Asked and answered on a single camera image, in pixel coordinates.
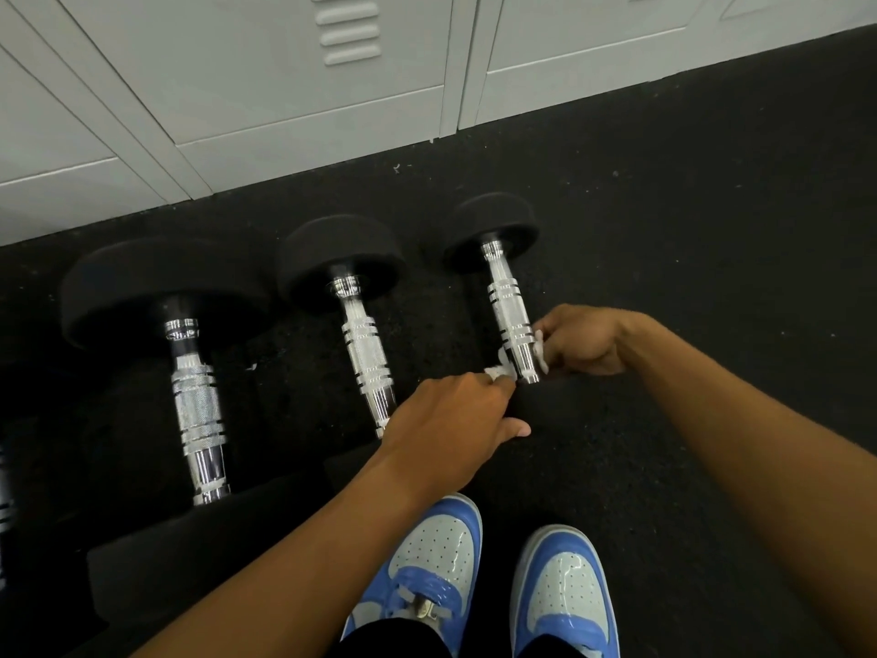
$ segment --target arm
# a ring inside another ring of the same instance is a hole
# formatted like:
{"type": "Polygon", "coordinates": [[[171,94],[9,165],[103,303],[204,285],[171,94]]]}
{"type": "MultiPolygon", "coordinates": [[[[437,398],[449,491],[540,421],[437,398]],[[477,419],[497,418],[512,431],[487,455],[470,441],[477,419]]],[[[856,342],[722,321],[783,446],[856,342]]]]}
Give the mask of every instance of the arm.
{"type": "Polygon", "coordinates": [[[502,417],[515,384],[423,382],[359,474],[324,508],[153,637],[137,658],[319,656],[420,515],[464,487],[499,443],[529,434],[502,417]]]}
{"type": "Polygon", "coordinates": [[[740,380],[653,319],[562,305],[550,366],[635,369],[689,448],[848,648],[877,654],[877,457],[740,380]]]}

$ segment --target hand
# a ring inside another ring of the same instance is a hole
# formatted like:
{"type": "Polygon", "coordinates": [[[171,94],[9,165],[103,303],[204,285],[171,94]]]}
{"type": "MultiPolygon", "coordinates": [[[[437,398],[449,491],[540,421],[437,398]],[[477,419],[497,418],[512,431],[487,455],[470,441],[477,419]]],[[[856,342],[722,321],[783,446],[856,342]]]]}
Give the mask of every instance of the hand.
{"type": "Polygon", "coordinates": [[[641,317],[624,309],[562,304],[533,324],[533,331],[544,335],[543,355],[549,367],[606,376],[627,368],[618,343],[641,317]]]}
{"type": "Polygon", "coordinates": [[[453,494],[500,443],[530,435],[526,422],[502,416],[514,391],[508,376],[494,382],[486,374],[428,379],[396,409],[373,459],[392,463],[427,503],[453,494]]]}

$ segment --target black pants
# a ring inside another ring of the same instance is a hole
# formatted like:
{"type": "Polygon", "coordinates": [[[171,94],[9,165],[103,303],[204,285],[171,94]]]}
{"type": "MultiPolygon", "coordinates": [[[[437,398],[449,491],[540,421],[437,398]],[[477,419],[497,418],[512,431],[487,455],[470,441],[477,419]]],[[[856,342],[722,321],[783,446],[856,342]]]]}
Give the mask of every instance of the black pants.
{"type": "MultiPolygon", "coordinates": [[[[450,658],[444,642],[430,627],[411,619],[382,619],[354,630],[329,652],[330,658],[450,658]]],[[[581,658],[581,653],[563,640],[541,635],[521,652],[520,658],[581,658]]]]}

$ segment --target sneaker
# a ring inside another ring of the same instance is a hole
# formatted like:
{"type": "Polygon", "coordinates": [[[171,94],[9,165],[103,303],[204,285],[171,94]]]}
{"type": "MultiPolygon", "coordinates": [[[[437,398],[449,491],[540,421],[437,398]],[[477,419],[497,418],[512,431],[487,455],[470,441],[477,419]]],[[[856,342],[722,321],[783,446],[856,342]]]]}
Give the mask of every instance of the sneaker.
{"type": "Polygon", "coordinates": [[[462,494],[426,511],[383,564],[347,618],[343,640],[378,619],[415,619],[431,627],[456,657],[481,560],[481,515],[462,494]]]}
{"type": "Polygon", "coordinates": [[[618,631],[597,551],[585,534],[554,524],[523,547],[511,586],[511,651],[554,635],[587,658],[618,658],[618,631]]]}

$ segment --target black rubber floor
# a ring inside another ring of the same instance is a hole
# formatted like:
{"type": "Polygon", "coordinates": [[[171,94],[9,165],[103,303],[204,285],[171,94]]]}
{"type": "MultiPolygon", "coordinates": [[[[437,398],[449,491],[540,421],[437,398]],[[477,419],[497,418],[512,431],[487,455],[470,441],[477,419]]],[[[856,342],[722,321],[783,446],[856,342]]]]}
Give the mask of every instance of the black rubber floor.
{"type": "MultiPolygon", "coordinates": [[[[269,269],[302,222],[357,212],[392,226],[411,264],[369,305],[404,398],[495,359],[486,281],[444,274],[430,245],[456,202],[506,189],[543,224],[513,268],[534,318],[557,302],[646,311],[875,452],[875,170],[869,28],[0,249],[0,321],[54,318],[60,277],[102,244],[194,234],[269,269]]],[[[236,489],[371,437],[340,326],[284,312],[216,351],[236,489]]],[[[6,425],[32,568],[188,508],[168,376],[165,360],[97,369],[65,405],[6,425]]],[[[485,526],[470,640],[508,651],[518,550],[561,521],[600,552],[626,656],[839,652],[635,378],[559,387],[546,420],[467,490],[485,526]]]]}

